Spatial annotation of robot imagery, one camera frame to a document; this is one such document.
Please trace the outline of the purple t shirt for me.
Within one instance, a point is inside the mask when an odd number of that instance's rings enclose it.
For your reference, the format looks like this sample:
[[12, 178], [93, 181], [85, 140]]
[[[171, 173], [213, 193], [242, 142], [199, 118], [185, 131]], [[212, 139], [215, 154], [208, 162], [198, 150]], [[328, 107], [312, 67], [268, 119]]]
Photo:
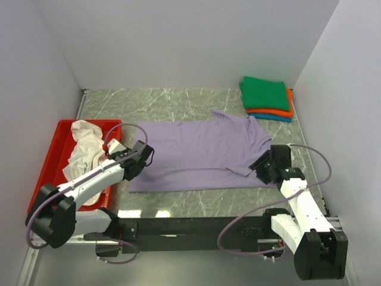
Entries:
[[155, 153], [132, 179], [130, 192], [171, 192], [264, 186], [250, 169], [271, 145], [256, 118], [213, 110], [214, 120], [139, 122]]

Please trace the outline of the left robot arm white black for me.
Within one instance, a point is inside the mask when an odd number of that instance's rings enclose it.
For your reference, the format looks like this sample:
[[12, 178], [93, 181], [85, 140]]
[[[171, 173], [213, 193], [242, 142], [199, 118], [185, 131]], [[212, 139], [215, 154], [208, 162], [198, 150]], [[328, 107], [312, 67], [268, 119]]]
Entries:
[[46, 245], [58, 248], [75, 235], [98, 233], [103, 238], [120, 236], [119, 217], [105, 207], [81, 212], [79, 209], [96, 194], [123, 180], [131, 181], [152, 163], [155, 151], [137, 141], [133, 148], [115, 151], [103, 163], [79, 178], [40, 188], [26, 218], [26, 239], [35, 234]]

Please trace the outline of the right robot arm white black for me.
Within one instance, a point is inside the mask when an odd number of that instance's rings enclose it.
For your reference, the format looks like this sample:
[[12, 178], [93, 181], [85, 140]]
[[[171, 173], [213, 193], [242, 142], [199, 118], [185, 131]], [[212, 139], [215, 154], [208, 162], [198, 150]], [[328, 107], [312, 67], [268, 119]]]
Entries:
[[265, 210], [261, 230], [269, 238], [278, 235], [288, 246], [298, 277], [303, 281], [342, 279], [348, 238], [319, 209], [303, 172], [292, 166], [290, 146], [272, 145], [250, 168], [263, 183], [275, 184], [288, 200], [291, 212]]

